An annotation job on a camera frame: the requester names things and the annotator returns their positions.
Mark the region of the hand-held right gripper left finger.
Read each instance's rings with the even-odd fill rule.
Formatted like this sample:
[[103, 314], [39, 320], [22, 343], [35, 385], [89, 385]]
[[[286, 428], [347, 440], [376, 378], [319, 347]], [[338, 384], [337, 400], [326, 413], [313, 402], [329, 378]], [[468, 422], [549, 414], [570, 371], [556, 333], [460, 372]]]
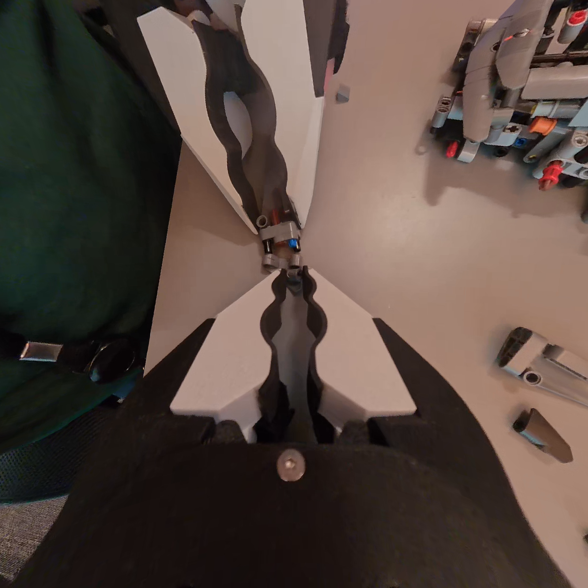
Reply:
[[215, 317], [171, 401], [172, 413], [261, 419], [259, 391], [272, 358], [262, 334], [262, 315], [277, 301], [285, 277], [285, 270], [274, 271]]

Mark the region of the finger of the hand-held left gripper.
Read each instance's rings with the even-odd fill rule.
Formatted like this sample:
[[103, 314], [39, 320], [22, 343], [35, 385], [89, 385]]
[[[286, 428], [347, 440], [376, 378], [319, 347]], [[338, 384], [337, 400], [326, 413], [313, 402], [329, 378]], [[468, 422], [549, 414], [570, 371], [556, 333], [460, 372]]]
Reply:
[[315, 188], [325, 105], [315, 95], [302, 1], [246, 1], [240, 23], [275, 106], [278, 185], [305, 227]]
[[200, 40], [188, 21], [160, 6], [137, 18], [183, 141], [233, 210], [255, 234], [228, 171], [226, 149], [213, 130], [205, 99], [207, 65]]

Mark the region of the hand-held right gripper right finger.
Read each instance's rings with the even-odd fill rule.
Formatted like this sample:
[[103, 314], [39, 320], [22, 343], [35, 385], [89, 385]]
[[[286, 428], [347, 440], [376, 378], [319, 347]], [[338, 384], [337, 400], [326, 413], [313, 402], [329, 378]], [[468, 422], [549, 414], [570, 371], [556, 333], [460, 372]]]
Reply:
[[371, 314], [321, 276], [303, 269], [310, 405], [324, 419], [413, 416], [416, 404]]

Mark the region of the small grey lego connector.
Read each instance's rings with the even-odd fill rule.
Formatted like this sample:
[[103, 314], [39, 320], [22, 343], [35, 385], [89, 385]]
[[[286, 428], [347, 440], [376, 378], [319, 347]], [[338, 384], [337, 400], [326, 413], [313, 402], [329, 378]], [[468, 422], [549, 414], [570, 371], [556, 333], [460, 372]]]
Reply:
[[262, 268], [267, 272], [286, 271], [286, 284], [294, 296], [302, 293], [302, 267], [300, 254], [292, 254], [287, 259], [275, 254], [264, 254], [262, 257]]

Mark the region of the long grey lego panel assembly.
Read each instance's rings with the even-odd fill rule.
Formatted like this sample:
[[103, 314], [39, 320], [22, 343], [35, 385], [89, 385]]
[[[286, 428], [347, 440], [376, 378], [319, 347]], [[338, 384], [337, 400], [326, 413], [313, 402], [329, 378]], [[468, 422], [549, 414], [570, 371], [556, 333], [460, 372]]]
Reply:
[[254, 190], [256, 212], [251, 214], [263, 242], [264, 252], [285, 243], [300, 253], [300, 222], [288, 192], [288, 173], [273, 139], [255, 136], [243, 158], [246, 179]]

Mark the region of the short grey lego wedge assembly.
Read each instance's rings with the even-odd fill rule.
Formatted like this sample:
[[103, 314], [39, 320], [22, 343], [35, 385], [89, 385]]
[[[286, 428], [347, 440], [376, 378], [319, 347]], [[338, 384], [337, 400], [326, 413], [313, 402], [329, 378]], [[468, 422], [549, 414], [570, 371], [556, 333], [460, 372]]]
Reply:
[[587, 360], [537, 332], [513, 329], [497, 354], [496, 364], [526, 386], [587, 407]]

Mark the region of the grey and orange lego car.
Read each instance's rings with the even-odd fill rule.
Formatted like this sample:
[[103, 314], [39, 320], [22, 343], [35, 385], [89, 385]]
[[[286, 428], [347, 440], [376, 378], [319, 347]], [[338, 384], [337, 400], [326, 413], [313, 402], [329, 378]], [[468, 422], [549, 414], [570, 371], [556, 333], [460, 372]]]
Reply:
[[472, 19], [430, 123], [445, 156], [518, 149], [540, 190], [587, 183], [587, 1], [515, 1]]

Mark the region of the person's torso in green shirt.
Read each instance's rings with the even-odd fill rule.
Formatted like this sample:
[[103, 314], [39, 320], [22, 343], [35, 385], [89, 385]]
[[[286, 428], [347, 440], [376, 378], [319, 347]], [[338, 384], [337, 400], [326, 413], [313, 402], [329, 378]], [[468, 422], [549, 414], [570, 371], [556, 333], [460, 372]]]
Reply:
[[1, 1], [1, 330], [146, 356], [181, 139], [70, 1]]

